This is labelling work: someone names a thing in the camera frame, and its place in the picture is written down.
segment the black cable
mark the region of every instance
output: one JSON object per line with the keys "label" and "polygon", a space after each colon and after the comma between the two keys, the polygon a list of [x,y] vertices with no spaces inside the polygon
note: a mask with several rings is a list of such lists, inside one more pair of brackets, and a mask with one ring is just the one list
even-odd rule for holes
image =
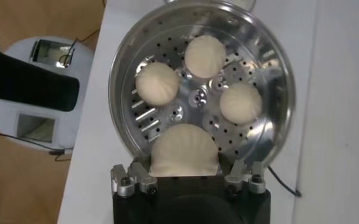
{"label": "black cable", "polygon": [[293,191],[290,187],[288,187],[279,177],[278,175],[274,172],[274,170],[271,168],[271,166],[267,167],[271,174],[277,179],[277,181],[290,193],[292,193],[294,196],[296,196],[297,198],[301,198],[302,194],[299,190],[296,189],[296,191]]}
{"label": "black cable", "polygon": [[61,156],[63,155],[57,155],[55,157],[55,162],[66,162],[66,161],[70,161],[71,159],[59,159]]}
{"label": "black cable", "polygon": [[68,49],[68,53],[65,54],[65,55],[62,55],[60,56],[59,58],[59,62],[62,62],[62,58],[65,57],[64,59],[64,62],[63,62],[63,65],[67,67],[67,60],[68,58],[71,56],[71,51],[72,49],[74,48],[75,44],[77,41],[81,42],[81,43],[84,43],[84,41],[87,41],[88,39],[90,39],[94,34],[96,34],[98,31],[100,31],[100,28],[96,29],[94,32],[92,32],[91,34],[89,34],[89,36],[83,38],[83,39],[78,39],[78,38],[75,38],[75,40],[73,41],[73,43],[70,45],[69,49]]}
{"label": "black cable", "polygon": [[84,41],[87,41],[90,37],[92,37],[94,34],[96,34],[99,30],[100,30],[101,28],[98,28],[98,29],[96,29],[94,32],[92,32],[89,36],[87,36],[87,37],[85,37],[85,38],[83,38],[83,39],[81,39],[81,40],[79,40],[78,38],[76,38],[76,40],[79,40],[80,42],[84,42]]}
{"label": "black cable", "polygon": [[14,137],[14,136],[11,136],[11,135],[5,135],[5,134],[0,133],[0,136],[16,139],[16,140],[19,140],[19,141],[23,141],[23,142],[33,144],[33,145],[37,145],[37,146],[40,146],[42,148],[52,150],[52,151],[54,151],[56,153],[64,154],[64,152],[65,152],[65,149],[54,149],[54,148],[51,148],[51,147],[48,147],[48,146],[45,146],[45,145],[41,145],[41,144],[36,143],[36,142],[32,142],[32,141],[29,141],[29,140],[26,140],[26,139],[23,139],[23,138]]}

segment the metal clamp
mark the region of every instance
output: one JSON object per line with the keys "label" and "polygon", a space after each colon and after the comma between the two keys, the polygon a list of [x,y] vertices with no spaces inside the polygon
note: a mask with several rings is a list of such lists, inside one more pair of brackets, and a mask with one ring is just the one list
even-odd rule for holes
{"label": "metal clamp", "polygon": [[266,192],[266,182],[263,179],[263,165],[261,162],[254,162],[251,167],[252,177],[248,181],[248,188],[254,194]]}
{"label": "metal clamp", "polygon": [[230,173],[224,177],[226,187],[229,191],[239,192],[243,188],[243,175],[246,170],[246,165],[243,161],[236,160]]}
{"label": "metal clamp", "polygon": [[130,197],[135,193],[135,183],[128,177],[123,165],[113,166],[110,174],[112,176],[112,194],[117,192],[120,197]]}
{"label": "metal clamp", "polygon": [[132,163],[128,173],[137,183],[139,183],[140,191],[142,193],[155,194],[157,192],[157,178],[150,176],[141,163]]}

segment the black object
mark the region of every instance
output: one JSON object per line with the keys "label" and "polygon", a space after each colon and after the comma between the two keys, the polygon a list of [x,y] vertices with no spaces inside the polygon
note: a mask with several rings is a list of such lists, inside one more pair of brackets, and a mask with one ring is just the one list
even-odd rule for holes
{"label": "black object", "polygon": [[269,224],[271,195],[230,193],[224,177],[161,177],[158,191],[113,196],[115,224]]}
{"label": "black object", "polygon": [[78,94],[78,79],[0,53],[0,99],[71,111]]}
{"label": "black object", "polygon": [[267,167],[269,169],[269,171],[271,172],[271,174],[274,176],[274,178],[277,179],[278,183],[280,183],[283,188],[285,188],[288,192],[290,192],[291,194],[293,194],[295,197],[297,198],[301,198],[302,197],[302,194],[299,190],[292,190],[290,187],[288,187],[282,180],[281,178],[278,177],[278,175],[276,174],[276,172],[271,168],[271,166],[268,166]]}

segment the wooden floor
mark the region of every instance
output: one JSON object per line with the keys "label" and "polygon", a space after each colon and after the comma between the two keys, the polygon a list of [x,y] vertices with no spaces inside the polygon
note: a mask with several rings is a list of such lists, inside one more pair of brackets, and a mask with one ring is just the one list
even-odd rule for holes
{"label": "wooden floor", "polygon": [[[0,0],[0,50],[34,36],[83,39],[99,28],[103,9],[100,0]],[[56,223],[68,167],[0,137],[0,223]]]}

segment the screw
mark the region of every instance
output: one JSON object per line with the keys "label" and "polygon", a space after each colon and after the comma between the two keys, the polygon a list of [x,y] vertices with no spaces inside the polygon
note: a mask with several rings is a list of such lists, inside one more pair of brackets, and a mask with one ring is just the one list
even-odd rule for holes
{"label": "screw", "polygon": [[121,178],[121,185],[122,186],[130,185],[130,178],[129,177],[122,177]]}
{"label": "screw", "polygon": [[252,182],[257,183],[257,184],[260,184],[263,182],[262,176],[259,174],[253,175],[251,180],[252,180]]}
{"label": "screw", "polygon": [[236,190],[236,188],[235,188],[234,186],[232,186],[232,185],[229,185],[228,188],[227,188],[227,190],[228,190],[228,193],[229,193],[229,194],[235,195],[235,194],[238,193],[238,191]]}
{"label": "screw", "polygon": [[156,192],[157,192],[156,187],[151,187],[151,188],[148,189],[148,191],[147,191],[147,193],[148,193],[149,195],[154,195],[154,194],[156,194]]}

